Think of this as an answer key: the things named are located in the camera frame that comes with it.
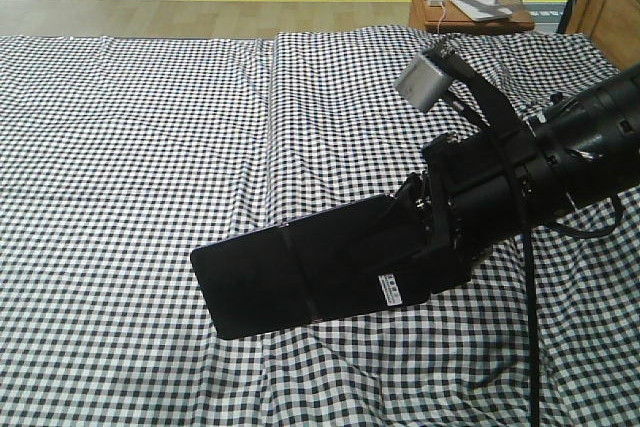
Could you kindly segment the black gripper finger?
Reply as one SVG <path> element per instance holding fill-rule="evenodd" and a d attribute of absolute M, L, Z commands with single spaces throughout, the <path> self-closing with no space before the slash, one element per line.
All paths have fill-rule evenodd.
<path fill-rule="evenodd" d="M 358 272 L 384 274 L 409 265 L 427 245 L 421 211 L 409 197 L 396 197 L 344 247 Z"/>

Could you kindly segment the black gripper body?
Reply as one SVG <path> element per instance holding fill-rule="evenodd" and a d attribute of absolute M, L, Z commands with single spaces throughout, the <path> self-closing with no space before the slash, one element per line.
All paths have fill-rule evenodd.
<path fill-rule="evenodd" d="M 493 245 L 529 229 L 517 170 L 536 150 L 524 126 L 501 135 L 484 122 L 462 141 L 439 136 L 423 149 L 427 169 L 394 195 L 402 244 L 389 271 L 402 296 L 430 296 L 470 281 Z"/>

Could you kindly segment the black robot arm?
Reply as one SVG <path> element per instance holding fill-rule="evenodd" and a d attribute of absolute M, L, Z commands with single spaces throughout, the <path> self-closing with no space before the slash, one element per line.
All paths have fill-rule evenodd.
<path fill-rule="evenodd" d="M 494 245 L 528 238 L 538 226 L 577 239 L 610 235 L 613 225 L 580 230 L 562 218 L 609 200 L 621 219 L 619 195 L 639 182 L 637 68 L 527 120 L 483 77 L 468 75 L 465 83 L 475 106 L 451 91 L 442 97 L 476 133 L 426 144 L 426 171 L 384 199 L 345 250 L 357 275 L 404 302 L 466 283 Z"/>

